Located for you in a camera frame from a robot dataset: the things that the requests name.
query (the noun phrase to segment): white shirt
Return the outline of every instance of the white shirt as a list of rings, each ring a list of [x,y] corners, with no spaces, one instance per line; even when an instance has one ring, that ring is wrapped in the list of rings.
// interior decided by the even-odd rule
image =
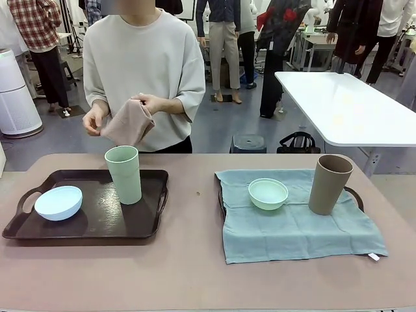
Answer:
[[[205,93],[205,68],[194,32],[165,11],[144,27],[118,15],[103,18],[85,35],[84,89],[90,105],[102,99],[113,116],[139,93],[179,99],[185,114],[153,115],[155,127],[137,148],[158,151],[182,142]]]
[[[393,37],[401,32],[415,12],[415,0],[384,0],[377,35]]]

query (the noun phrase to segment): bowl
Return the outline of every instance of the bowl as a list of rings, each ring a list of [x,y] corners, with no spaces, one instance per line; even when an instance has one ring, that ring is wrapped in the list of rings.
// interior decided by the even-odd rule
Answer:
[[[267,178],[251,182],[248,192],[253,204],[263,210],[280,208],[289,196],[289,191],[282,182]]]
[[[34,203],[34,210],[50,221],[62,221],[78,212],[83,202],[83,193],[77,187],[52,188]]]

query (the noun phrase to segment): white table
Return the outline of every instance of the white table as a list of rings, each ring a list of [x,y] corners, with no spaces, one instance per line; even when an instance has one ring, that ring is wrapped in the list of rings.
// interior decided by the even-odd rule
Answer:
[[[381,147],[416,146],[416,114],[347,73],[275,76],[327,143],[372,148],[367,176],[381,159]]]

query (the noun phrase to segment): stool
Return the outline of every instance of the stool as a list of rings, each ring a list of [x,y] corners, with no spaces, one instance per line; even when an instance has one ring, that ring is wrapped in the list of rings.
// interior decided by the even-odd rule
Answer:
[[[263,154],[267,153],[267,145],[261,135],[234,135],[229,153]]]

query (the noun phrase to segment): khaki pants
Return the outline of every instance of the khaki pants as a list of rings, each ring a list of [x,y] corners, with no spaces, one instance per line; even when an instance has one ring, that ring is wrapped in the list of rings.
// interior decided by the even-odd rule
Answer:
[[[220,90],[222,50],[229,64],[229,81],[232,89],[240,88],[240,58],[233,22],[209,23],[209,58],[213,75],[213,88]]]

